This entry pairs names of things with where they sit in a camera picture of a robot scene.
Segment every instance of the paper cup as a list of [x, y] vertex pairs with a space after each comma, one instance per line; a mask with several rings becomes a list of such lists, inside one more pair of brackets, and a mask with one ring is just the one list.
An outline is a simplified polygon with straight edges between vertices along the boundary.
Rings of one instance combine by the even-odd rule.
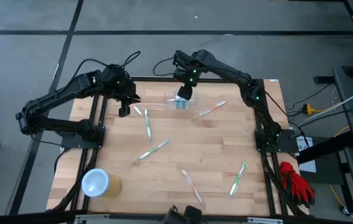
[[115, 197], [121, 192], [121, 182], [117, 175], [108, 174], [103, 169], [92, 169], [82, 178], [82, 191], [88, 197]]

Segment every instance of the concrete floor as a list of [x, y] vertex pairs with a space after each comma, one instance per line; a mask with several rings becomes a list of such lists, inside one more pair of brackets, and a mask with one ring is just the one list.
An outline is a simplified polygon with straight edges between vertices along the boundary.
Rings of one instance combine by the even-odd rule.
[[[0, 0], [0, 29], [68, 30], [76, 5], [77, 0]], [[91, 0], [83, 3], [76, 30], [353, 30], [353, 23], [340, 2]], [[8, 209], [30, 143], [19, 132], [14, 115], [27, 100], [47, 93], [64, 41], [64, 35], [0, 35], [0, 215]], [[142, 54], [127, 71], [132, 76], [146, 76], [156, 62], [171, 57], [177, 49], [188, 54], [207, 49], [255, 78], [279, 79], [287, 106], [322, 88], [312, 82], [314, 76], [331, 75], [333, 67], [353, 63], [353, 38], [81, 35], [72, 39], [59, 86], [65, 85], [85, 58], [121, 63], [140, 50]], [[87, 63], [81, 72], [96, 69], [101, 67]], [[173, 68], [169, 63], [159, 69], [168, 72]], [[315, 108], [330, 106], [332, 89], [308, 102]], [[71, 106], [67, 103], [52, 110], [50, 117], [67, 119]], [[298, 116], [296, 121], [304, 118]], [[307, 135], [329, 137], [345, 125], [346, 120], [334, 116], [304, 130]], [[43, 139], [60, 142], [50, 133]], [[58, 147], [40, 145], [20, 213], [45, 210], [58, 153]], [[312, 186], [316, 190], [312, 215], [353, 221], [339, 212], [328, 185]]]

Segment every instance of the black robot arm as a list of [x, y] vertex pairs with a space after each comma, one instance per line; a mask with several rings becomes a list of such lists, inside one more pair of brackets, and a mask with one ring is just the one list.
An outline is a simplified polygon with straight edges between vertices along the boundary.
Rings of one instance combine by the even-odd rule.
[[140, 97], [136, 94], [136, 85], [130, 79], [124, 67], [108, 65], [104, 71], [96, 70], [73, 77], [63, 88], [54, 93], [30, 100], [16, 114], [20, 130], [23, 134], [37, 134], [43, 130], [56, 131], [57, 134], [78, 134], [84, 141], [98, 140], [98, 133], [89, 119], [81, 121], [64, 121], [47, 118], [43, 114], [72, 99], [102, 95], [107, 98], [121, 101], [119, 116], [130, 114], [129, 105], [139, 103]]
[[214, 55], [206, 50], [194, 52], [191, 56], [177, 50], [173, 64], [177, 67], [174, 78], [184, 83], [179, 89], [178, 96], [190, 99], [192, 87], [197, 86], [200, 75], [212, 72], [225, 80], [236, 83], [240, 89], [244, 103], [253, 108], [255, 116], [263, 125], [265, 142], [274, 146], [278, 144], [281, 136], [281, 127], [274, 122], [266, 105], [266, 94], [263, 87], [247, 73], [241, 72], [216, 60]]

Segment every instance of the clear plastic container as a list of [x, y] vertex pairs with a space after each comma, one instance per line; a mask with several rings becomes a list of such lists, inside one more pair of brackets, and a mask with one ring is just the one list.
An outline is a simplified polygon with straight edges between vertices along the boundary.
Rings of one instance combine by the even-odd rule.
[[164, 104], [170, 110], [195, 110], [199, 105], [199, 95], [193, 91], [190, 100], [185, 100], [177, 95], [176, 91], [164, 93]]

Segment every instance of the butcher block tabletop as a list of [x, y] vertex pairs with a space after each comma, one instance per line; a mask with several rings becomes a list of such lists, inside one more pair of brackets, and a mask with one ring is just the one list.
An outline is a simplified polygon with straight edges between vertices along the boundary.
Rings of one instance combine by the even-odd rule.
[[[99, 150], [96, 167], [121, 179], [121, 193], [115, 198], [91, 198], [89, 212], [165, 214], [173, 205], [184, 210], [192, 205], [204, 215], [269, 216], [268, 199], [260, 154], [255, 147], [255, 116], [243, 103], [238, 86], [232, 83], [199, 83], [197, 110], [169, 110], [164, 93], [177, 91], [181, 83], [135, 82], [141, 103], [149, 111], [152, 142], [148, 141], [144, 116], [131, 106], [131, 114], [118, 117], [120, 103], [109, 100], [104, 125], [105, 140]], [[265, 90], [284, 108], [278, 80], [264, 80]], [[75, 100], [70, 120], [87, 119], [93, 98]], [[194, 119], [221, 101], [226, 104]], [[95, 121], [98, 121], [99, 100]], [[287, 117], [268, 99], [272, 118], [288, 129]], [[160, 145], [169, 143], [150, 156], [136, 159]], [[47, 208], [55, 207], [70, 190], [77, 176], [81, 149], [66, 152], [57, 164]], [[287, 161], [299, 172], [296, 160], [278, 153], [279, 162]], [[234, 197], [228, 193], [244, 162], [247, 168]], [[200, 204], [181, 170], [192, 179], [203, 200]], [[276, 212], [281, 213], [278, 194], [273, 186]], [[82, 206], [80, 192], [78, 206]]]

